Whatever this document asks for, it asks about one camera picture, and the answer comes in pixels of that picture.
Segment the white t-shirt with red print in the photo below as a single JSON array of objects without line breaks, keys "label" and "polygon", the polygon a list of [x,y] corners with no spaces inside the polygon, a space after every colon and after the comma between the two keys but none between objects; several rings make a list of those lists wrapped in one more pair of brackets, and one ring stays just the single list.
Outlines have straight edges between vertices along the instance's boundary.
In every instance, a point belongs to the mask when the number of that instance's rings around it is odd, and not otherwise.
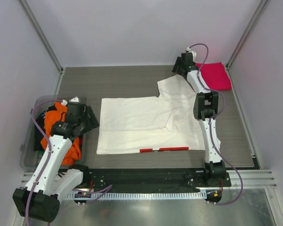
[{"label": "white t-shirt with red print", "polygon": [[194,90],[181,75],[157,85],[158,97],[102,99],[97,154],[205,149],[200,124],[193,115]]}]

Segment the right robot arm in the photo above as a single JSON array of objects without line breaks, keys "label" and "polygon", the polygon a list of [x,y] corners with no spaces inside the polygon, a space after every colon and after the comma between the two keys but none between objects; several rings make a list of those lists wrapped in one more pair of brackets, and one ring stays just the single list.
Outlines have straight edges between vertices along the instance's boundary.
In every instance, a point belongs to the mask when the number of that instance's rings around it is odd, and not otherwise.
[{"label": "right robot arm", "polygon": [[216,134],[219,94],[205,83],[192,51],[185,51],[176,59],[172,72],[183,76],[196,92],[194,118],[199,122],[205,146],[204,183],[221,186],[226,179],[226,168],[218,154],[220,145]]}]

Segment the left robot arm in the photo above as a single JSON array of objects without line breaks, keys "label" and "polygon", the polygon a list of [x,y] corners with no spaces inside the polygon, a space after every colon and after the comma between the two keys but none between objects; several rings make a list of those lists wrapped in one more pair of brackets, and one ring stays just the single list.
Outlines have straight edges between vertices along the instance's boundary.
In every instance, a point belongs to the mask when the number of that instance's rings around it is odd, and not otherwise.
[{"label": "left robot arm", "polygon": [[68,169],[59,180],[56,175],[60,165],[76,138],[97,128],[92,108],[78,97],[66,101],[67,111],[63,121],[53,124],[47,137],[45,152],[24,188],[17,188],[13,201],[20,216],[51,223],[58,215],[60,204],[76,186],[87,187],[91,176],[88,167],[79,165]]}]

